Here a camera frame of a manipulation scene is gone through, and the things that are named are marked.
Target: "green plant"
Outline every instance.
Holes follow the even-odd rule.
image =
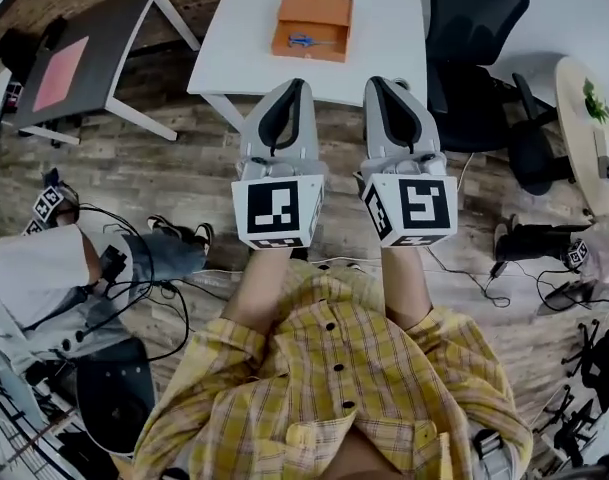
[[[589,115],[604,124],[609,119],[609,108],[606,103],[597,99],[595,85],[588,78],[584,82],[584,105]]]

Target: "cardboard box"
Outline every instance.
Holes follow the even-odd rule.
[[[352,20],[353,0],[282,0],[273,55],[346,62]],[[289,46],[289,38],[301,34],[333,44]]]

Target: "blue scissors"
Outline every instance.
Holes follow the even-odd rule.
[[[316,46],[318,44],[335,44],[335,41],[316,41],[306,34],[293,34],[288,36],[288,45],[290,47],[303,46],[304,48],[309,48],[310,46]]]

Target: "beige tabletop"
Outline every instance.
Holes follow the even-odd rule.
[[[609,180],[600,178],[598,174],[594,134],[596,128],[602,128],[609,137],[609,120],[603,125],[592,120],[592,125],[582,115],[583,89],[587,78],[595,85],[598,98],[609,106],[609,95],[586,66],[565,57],[555,68],[557,112],[566,150],[575,180],[589,209],[597,217],[609,215]]]

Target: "chair seat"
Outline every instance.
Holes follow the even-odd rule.
[[[488,71],[452,63],[435,67],[448,105],[447,113],[432,112],[442,149],[480,153],[508,146],[510,129]]]
[[[520,128],[519,124],[513,128],[514,137],[508,144],[509,166],[524,190],[534,196],[541,196],[551,189],[553,182],[538,178],[546,178],[555,155],[541,130],[521,134]]]

